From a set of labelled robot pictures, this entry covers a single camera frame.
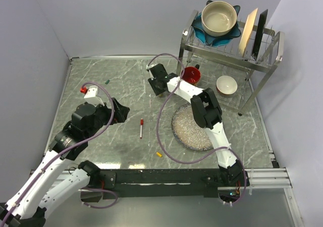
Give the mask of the white pen red tip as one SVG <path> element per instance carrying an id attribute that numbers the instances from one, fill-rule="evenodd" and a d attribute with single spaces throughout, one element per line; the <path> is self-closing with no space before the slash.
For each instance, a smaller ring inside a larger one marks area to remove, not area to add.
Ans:
<path id="1" fill-rule="evenodd" d="M 143 125 L 140 125 L 140 133 L 139 133 L 139 138 L 142 139 L 143 137 Z"/>

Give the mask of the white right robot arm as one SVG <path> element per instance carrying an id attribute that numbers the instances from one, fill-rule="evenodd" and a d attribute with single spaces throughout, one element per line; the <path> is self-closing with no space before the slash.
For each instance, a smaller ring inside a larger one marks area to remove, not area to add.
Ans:
<path id="1" fill-rule="evenodd" d="M 212 152 L 217 155 L 223 185 L 236 186 L 240 182 L 248 186 L 244 165 L 231 149 L 226 136 L 222 109 L 214 91 L 198 88 L 174 73 L 168 74 L 162 64 L 148 65 L 146 70 L 150 74 L 148 82 L 156 95 L 168 92 L 169 96 L 177 95 L 191 104 L 196 125 L 205 131 L 213 146 Z"/>

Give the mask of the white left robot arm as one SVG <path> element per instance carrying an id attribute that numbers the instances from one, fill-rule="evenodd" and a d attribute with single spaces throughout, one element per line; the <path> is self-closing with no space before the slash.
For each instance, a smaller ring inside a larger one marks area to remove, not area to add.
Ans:
<path id="1" fill-rule="evenodd" d="M 112 108 L 95 97 L 77 106 L 28 181 L 10 200 L 1 203 L 1 226 L 44 226 L 53 210 L 74 192 L 99 184 L 100 168 L 84 161 L 67 180 L 52 186 L 91 139 L 102 134 L 109 125 L 127 119 L 130 109 L 115 98 L 110 102 Z"/>

